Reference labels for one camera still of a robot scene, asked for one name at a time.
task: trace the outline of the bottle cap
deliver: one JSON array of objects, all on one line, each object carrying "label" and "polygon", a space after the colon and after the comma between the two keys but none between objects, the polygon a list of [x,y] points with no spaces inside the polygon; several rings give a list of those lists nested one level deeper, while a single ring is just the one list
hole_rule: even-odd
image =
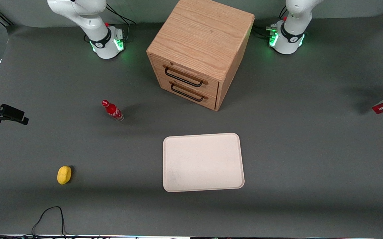
[{"label": "bottle cap", "polygon": [[109,101],[107,101],[107,100],[103,100],[102,102],[101,102],[101,104],[104,106],[104,107],[108,107],[109,106]]}]

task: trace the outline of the wooden cabinet top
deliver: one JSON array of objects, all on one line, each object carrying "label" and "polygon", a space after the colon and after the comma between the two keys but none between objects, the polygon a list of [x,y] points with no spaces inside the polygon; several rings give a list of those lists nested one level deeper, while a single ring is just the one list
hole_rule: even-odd
[{"label": "wooden cabinet top", "polygon": [[147,52],[223,81],[254,19],[211,0],[180,0]]}]

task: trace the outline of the drawer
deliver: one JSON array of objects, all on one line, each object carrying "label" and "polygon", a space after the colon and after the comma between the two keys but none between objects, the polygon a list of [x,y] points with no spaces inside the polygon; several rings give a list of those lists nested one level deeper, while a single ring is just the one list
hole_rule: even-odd
[{"label": "drawer", "polygon": [[193,76],[187,70],[181,70],[181,67],[175,65],[175,63],[162,60],[154,55],[151,55],[151,58],[160,81],[172,81],[176,85],[190,88],[194,92],[217,97],[218,81]]},{"label": "drawer", "polygon": [[173,80],[161,80],[160,86],[162,89],[181,96],[184,99],[205,106],[211,110],[215,109],[217,99],[213,96],[200,94],[199,92],[194,91],[194,89],[175,83]]}]

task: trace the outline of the red coca-cola bottle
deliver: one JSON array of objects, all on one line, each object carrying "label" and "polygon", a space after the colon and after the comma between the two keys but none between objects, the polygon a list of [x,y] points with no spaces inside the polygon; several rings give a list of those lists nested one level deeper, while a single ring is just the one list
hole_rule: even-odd
[{"label": "red coca-cola bottle", "polygon": [[112,103],[109,103],[107,100],[103,100],[101,104],[106,108],[106,112],[112,116],[116,121],[123,120],[123,114],[120,110]]}]

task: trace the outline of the black drawer handle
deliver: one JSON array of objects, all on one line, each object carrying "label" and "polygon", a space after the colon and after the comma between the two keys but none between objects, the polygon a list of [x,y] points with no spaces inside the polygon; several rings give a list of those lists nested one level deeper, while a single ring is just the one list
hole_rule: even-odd
[{"label": "black drawer handle", "polygon": [[197,102],[200,102],[200,101],[203,100],[203,98],[205,98],[205,97],[203,97],[203,96],[202,96],[202,98],[200,98],[200,99],[198,99],[198,98],[194,98],[193,96],[187,95],[186,93],[183,93],[183,92],[181,92],[181,91],[179,91],[179,90],[174,89],[173,86],[175,86],[174,83],[172,83],[172,84],[170,85],[170,89],[171,89],[173,92],[177,92],[178,94],[184,95],[185,97],[190,98],[190,99],[192,99],[192,100],[195,100],[195,101],[197,101]]},{"label": "black drawer handle", "polygon": [[190,86],[200,87],[200,86],[202,86],[202,84],[203,84],[203,81],[201,80],[200,83],[199,83],[198,85],[196,85],[196,84],[194,84],[194,83],[191,83],[191,82],[188,81],[188,80],[184,80],[184,79],[182,79],[182,78],[179,78],[178,76],[174,76],[173,74],[168,73],[167,70],[169,70],[169,68],[168,68],[168,67],[165,67],[165,74],[166,74],[167,76],[172,77],[172,78],[174,78],[174,79],[177,79],[177,80],[179,80],[179,81],[182,81],[182,82],[184,82],[184,83],[187,83],[187,84],[189,84]]}]

